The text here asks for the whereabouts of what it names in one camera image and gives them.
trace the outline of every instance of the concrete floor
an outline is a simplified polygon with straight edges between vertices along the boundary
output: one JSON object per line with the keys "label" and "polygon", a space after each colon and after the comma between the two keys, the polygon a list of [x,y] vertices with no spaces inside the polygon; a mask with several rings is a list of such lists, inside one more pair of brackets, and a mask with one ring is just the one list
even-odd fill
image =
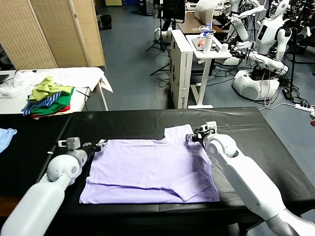
{"label": "concrete floor", "polygon": [[[108,107],[110,110],[172,108],[167,96],[167,87],[158,86],[161,80],[168,78],[168,74],[161,72],[150,76],[152,72],[166,65],[169,58],[166,53],[156,49],[145,53],[153,43],[154,29],[158,28],[159,22],[156,20],[154,23],[152,17],[138,15],[136,10],[137,8],[134,6],[107,7],[99,10],[100,14],[112,16],[112,29],[101,31],[107,66],[105,75],[114,90],[114,93],[105,93]],[[314,54],[311,50],[307,50],[298,57],[298,60],[314,60]],[[301,96],[312,104],[315,102],[313,70],[315,70],[313,65],[298,64],[295,67],[294,76],[294,84],[300,88]],[[210,84],[228,78],[218,77]],[[200,80],[201,76],[191,78],[192,82]],[[214,107],[263,107],[240,97],[231,88],[231,84],[232,81],[228,81],[208,86],[204,104],[212,104]],[[280,103],[287,103],[281,92],[272,106]],[[195,104],[191,94],[189,104]],[[95,94],[92,99],[88,100],[87,109],[89,111],[101,110],[100,102]],[[308,112],[297,110],[291,106],[279,106],[273,110],[264,109],[261,113],[315,186],[315,145],[314,138],[312,138],[315,128],[310,126],[311,119]],[[315,214],[310,213],[307,218],[315,221]],[[251,231],[250,235],[269,236],[273,234],[262,225]]]}

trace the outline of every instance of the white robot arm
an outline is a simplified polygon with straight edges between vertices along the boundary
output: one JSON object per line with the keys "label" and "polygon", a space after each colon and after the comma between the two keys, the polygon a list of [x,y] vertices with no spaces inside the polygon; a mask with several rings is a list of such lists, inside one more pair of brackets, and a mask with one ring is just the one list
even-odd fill
{"label": "white robot arm", "polygon": [[290,29],[280,29],[277,34],[276,60],[281,61],[286,51],[286,45],[290,40],[292,31]]}
{"label": "white robot arm", "polygon": [[245,17],[251,16],[255,13],[258,13],[258,12],[265,10],[265,7],[260,5],[258,0],[250,0],[250,3],[254,6],[254,8],[251,10],[248,10],[248,11],[244,11],[241,14],[239,14],[238,17],[240,19],[243,19]]}
{"label": "white robot arm", "polygon": [[[231,1],[231,6],[232,8],[235,10],[235,6],[237,5],[237,7],[239,6],[239,1],[236,1],[236,2],[233,2]],[[247,40],[249,35],[244,27],[244,24],[242,22],[242,19],[246,18],[246,17],[249,17],[255,13],[258,13],[258,12],[261,12],[263,11],[265,8],[264,6],[260,5],[259,1],[258,0],[250,0],[250,3],[255,7],[251,10],[248,10],[248,11],[244,11],[242,13],[240,13],[239,15],[236,14],[235,12],[238,12],[238,11],[232,11],[232,15],[229,17],[230,19],[230,22],[232,23],[232,27],[235,29],[236,33],[238,34],[238,36],[240,37],[240,39],[242,41],[244,40]]]}
{"label": "white robot arm", "polygon": [[250,211],[264,219],[279,236],[315,235],[313,222],[286,209],[277,186],[254,160],[238,149],[230,136],[217,133],[215,121],[207,122],[201,129],[197,135],[187,135],[187,140],[202,142],[205,150],[222,166],[227,180]]}
{"label": "white robot arm", "polygon": [[66,154],[50,161],[47,172],[39,183],[33,185],[12,211],[1,229],[1,236],[43,236],[64,199],[65,189],[81,174],[88,158],[100,148],[84,144],[80,139],[66,141]]}
{"label": "white robot arm", "polygon": [[267,66],[270,71],[273,71],[278,75],[285,75],[288,71],[288,67],[281,61],[273,60],[269,57],[259,54],[258,52],[250,52],[247,59],[249,61],[257,62],[261,67]]}

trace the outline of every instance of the folded shirt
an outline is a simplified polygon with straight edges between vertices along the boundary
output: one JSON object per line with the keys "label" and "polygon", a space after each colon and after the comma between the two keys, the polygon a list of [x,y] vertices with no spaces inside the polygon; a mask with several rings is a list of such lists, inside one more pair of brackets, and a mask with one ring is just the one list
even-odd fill
{"label": "folded shirt", "polygon": [[49,114],[56,113],[59,110],[69,106],[73,91],[74,91],[74,88],[72,88],[71,93],[61,92],[60,97],[50,107],[34,108],[31,110],[31,114],[37,115],[37,116],[49,115]]}
{"label": "folded shirt", "polygon": [[80,203],[219,201],[211,162],[190,125],[166,128],[162,140],[109,140],[95,154]]}
{"label": "folded shirt", "polygon": [[44,116],[37,116],[37,115],[31,115],[31,117],[33,119],[39,119],[41,117],[50,117],[50,116],[53,116],[53,115],[63,115],[63,114],[66,114],[67,111],[70,110],[70,104],[64,108],[62,108],[61,110],[57,111],[56,113],[53,113],[53,114],[49,114],[49,115],[44,115]]}
{"label": "folded shirt", "polygon": [[38,107],[48,108],[54,104],[61,96],[61,92],[56,92],[52,96],[47,97],[39,102],[28,102],[26,106],[22,109],[23,115],[28,116],[31,114],[32,109]]}

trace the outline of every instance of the light blue cloth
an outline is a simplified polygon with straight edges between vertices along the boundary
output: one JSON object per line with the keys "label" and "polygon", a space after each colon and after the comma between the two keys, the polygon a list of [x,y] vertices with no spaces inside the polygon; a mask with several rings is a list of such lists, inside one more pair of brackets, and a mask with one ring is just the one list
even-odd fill
{"label": "light blue cloth", "polygon": [[9,146],[13,135],[16,133],[16,129],[0,129],[0,153]]}

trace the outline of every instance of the blue striped clothing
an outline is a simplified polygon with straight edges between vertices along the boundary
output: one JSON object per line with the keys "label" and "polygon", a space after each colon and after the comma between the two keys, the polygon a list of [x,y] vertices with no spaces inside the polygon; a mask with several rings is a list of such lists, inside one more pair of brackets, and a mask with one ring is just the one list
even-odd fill
{"label": "blue striped clothing", "polygon": [[54,102],[56,102],[58,100],[58,98],[60,98],[61,96],[61,92],[56,92],[54,93],[54,95],[47,97],[41,101],[38,102],[28,102],[25,106],[25,108],[22,109],[23,115],[27,116],[30,115],[32,112],[33,108],[37,108],[37,107],[50,107],[51,105],[54,104]]}

